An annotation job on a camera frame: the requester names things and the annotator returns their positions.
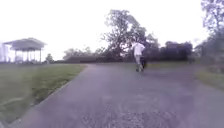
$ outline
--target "overcast sky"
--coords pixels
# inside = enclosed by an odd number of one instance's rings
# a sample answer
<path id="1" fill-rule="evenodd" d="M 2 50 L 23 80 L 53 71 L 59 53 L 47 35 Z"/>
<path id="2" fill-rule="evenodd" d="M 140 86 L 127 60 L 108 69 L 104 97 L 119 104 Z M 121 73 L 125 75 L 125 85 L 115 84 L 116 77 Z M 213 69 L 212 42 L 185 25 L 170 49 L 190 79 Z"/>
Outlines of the overcast sky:
<path id="1" fill-rule="evenodd" d="M 68 48 L 95 49 L 110 9 L 129 10 L 161 44 L 206 37 L 200 0 L 0 0 L 0 41 L 34 37 L 55 59 Z"/>

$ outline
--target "pavilion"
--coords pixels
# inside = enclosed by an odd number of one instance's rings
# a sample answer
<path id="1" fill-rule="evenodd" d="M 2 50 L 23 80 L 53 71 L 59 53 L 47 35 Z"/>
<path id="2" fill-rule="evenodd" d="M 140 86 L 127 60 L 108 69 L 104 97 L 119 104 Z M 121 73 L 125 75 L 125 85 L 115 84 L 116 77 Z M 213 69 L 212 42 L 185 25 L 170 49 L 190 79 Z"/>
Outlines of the pavilion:
<path id="1" fill-rule="evenodd" d="M 20 40 L 14 40 L 5 42 L 3 45 L 11 46 L 11 50 L 15 51 L 14 61 L 17 61 L 17 52 L 22 52 L 22 62 L 24 62 L 24 53 L 26 53 L 26 62 L 32 62 L 33 60 L 41 62 L 41 51 L 45 46 L 45 43 L 35 39 L 26 38 Z M 39 58 L 36 58 L 36 52 L 39 52 Z"/>

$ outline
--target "grass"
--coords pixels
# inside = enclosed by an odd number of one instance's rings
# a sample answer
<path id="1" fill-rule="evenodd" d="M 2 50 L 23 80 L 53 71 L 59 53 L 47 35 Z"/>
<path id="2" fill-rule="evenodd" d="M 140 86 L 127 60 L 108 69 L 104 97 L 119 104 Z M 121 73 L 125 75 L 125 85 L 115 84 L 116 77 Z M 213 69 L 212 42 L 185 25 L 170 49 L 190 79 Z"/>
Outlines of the grass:
<path id="1" fill-rule="evenodd" d="M 136 68 L 135 63 L 108 63 L 107 65 L 119 65 L 125 68 Z M 148 62 L 148 69 L 167 69 L 167 68 L 177 68 L 181 66 L 189 65 L 188 62 Z"/>
<path id="2" fill-rule="evenodd" d="M 204 84 L 224 91 L 224 74 L 210 72 L 206 68 L 203 68 L 196 72 L 196 77 Z"/>
<path id="3" fill-rule="evenodd" d="M 0 119 L 7 123 L 80 73 L 84 65 L 0 65 Z"/>

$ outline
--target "asphalt road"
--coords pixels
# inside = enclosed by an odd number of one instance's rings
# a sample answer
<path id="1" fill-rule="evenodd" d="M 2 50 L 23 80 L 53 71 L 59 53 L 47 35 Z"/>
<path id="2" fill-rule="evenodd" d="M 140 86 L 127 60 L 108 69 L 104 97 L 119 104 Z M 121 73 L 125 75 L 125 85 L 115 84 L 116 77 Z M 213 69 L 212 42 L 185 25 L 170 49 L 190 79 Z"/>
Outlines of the asphalt road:
<path id="1" fill-rule="evenodd" d="M 29 110 L 15 128 L 223 128 L 224 92 L 193 68 L 148 70 L 89 65 Z"/>

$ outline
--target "field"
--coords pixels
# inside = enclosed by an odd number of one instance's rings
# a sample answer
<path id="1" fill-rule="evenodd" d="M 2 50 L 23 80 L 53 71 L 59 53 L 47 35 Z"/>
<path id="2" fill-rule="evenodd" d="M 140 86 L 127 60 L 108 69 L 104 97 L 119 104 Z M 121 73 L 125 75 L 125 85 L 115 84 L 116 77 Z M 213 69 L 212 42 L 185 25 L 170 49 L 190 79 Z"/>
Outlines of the field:
<path id="1" fill-rule="evenodd" d="M 0 65 L 0 120 L 11 123 L 80 73 L 84 65 Z"/>
<path id="2" fill-rule="evenodd" d="M 206 68 L 196 72 L 196 77 L 206 85 L 210 85 L 224 91 L 224 74 L 214 73 Z"/>

